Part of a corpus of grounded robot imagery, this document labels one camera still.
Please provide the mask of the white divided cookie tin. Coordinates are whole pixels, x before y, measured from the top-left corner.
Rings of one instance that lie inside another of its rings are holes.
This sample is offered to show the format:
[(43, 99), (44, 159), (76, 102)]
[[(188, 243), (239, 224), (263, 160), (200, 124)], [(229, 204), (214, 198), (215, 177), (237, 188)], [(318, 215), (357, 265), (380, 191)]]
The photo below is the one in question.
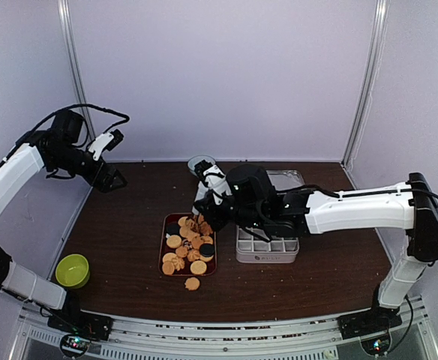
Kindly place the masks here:
[(299, 252), (297, 238), (272, 237), (263, 241), (266, 234), (261, 229), (242, 229), (236, 227), (235, 258), (240, 263), (293, 263)]

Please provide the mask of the metal food tongs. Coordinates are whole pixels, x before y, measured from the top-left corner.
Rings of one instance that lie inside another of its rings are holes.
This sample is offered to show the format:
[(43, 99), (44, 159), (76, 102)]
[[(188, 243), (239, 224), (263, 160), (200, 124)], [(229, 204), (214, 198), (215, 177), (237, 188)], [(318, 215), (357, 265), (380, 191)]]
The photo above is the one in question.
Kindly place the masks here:
[(200, 226), (204, 221), (204, 212), (208, 210), (209, 198), (206, 193), (209, 189), (200, 181), (197, 186), (196, 196), (193, 200), (192, 205), (192, 218), (196, 221), (197, 225)]

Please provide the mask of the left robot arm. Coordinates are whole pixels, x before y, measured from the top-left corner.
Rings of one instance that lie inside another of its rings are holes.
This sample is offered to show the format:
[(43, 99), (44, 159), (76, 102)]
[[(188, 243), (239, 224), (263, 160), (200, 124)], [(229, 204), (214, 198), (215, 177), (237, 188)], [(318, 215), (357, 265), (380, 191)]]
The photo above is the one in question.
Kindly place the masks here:
[[(90, 128), (77, 112), (81, 108), (82, 104), (75, 104), (47, 115), (26, 131), (0, 160), (0, 221), (12, 212), (11, 206), (39, 173), (45, 173), (49, 179), (80, 177), (102, 193), (126, 186), (125, 177), (106, 162), (104, 153), (123, 141), (119, 125), (129, 122), (129, 116), (97, 106), (97, 111), (116, 116), (118, 121), (94, 139), (82, 141), (81, 135), (89, 134)], [(79, 333), (87, 325), (86, 315), (72, 304), (66, 304), (66, 289), (14, 261), (1, 245), (0, 291), (58, 310), (58, 321), (71, 333)]]

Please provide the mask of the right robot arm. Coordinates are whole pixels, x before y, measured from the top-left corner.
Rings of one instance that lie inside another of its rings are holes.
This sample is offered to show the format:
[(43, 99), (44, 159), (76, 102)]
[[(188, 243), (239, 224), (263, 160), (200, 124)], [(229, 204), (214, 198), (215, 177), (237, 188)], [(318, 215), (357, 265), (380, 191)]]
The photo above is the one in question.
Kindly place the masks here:
[(277, 190), (267, 171), (250, 163), (224, 173), (201, 159), (190, 171), (199, 180), (193, 213), (215, 232), (233, 222), (271, 242), (336, 230), (404, 230), (406, 246), (379, 285), (376, 304), (364, 313), (368, 330), (379, 331), (388, 323), (426, 266), (438, 260), (438, 196), (421, 173), (388, 187), (334, 192), (314, 184)]

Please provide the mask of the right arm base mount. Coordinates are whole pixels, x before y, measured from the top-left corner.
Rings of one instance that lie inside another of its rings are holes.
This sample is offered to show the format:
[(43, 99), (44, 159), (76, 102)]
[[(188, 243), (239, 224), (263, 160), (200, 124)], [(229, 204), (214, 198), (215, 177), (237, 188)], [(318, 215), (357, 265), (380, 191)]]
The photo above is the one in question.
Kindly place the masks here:
[(398, 308), (372, 307), (369, 310), (339, 316), (337, 323), (344, 340), (364, 337), (400, 326), (402, 319), (398, 312)]

